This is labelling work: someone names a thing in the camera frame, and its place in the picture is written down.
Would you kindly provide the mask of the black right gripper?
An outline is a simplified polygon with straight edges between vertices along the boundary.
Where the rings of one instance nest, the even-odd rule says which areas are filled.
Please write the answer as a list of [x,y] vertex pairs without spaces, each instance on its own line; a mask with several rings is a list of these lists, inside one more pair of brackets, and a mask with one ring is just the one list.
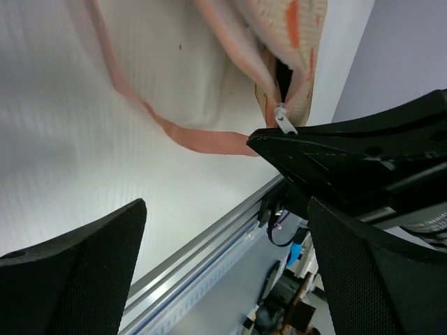
[[290,184],[287,210],[307,219],[317,198],[368,225],[446,240],[446,90],[366,117],[259,130],[248,145]]

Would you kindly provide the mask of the floral mesh laundry bag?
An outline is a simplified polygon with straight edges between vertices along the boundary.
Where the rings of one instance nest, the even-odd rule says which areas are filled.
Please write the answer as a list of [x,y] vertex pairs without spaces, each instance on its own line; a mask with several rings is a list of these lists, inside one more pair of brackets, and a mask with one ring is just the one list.
[[[97,1],[88,1],[115,89],[141,104],[179,145],[202,154],[255,156],[241,133],[182,128],[132,90]],[[295,133],[309,118],[327,1],[195,1],[233,63],[254,82],[265,125]]]

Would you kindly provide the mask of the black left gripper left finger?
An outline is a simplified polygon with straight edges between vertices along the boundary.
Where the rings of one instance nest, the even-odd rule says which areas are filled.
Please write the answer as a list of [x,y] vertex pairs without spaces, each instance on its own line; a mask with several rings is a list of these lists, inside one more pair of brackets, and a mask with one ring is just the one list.
[[2,334],[117,334],[147,208],[137,199],[1,257]]

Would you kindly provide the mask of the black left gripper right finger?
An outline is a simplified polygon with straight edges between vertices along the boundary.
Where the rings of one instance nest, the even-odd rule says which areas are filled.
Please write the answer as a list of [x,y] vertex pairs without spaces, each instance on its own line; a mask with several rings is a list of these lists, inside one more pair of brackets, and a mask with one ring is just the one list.
[[446,254],[312,198],[308,226],[336,334],[445,334]]

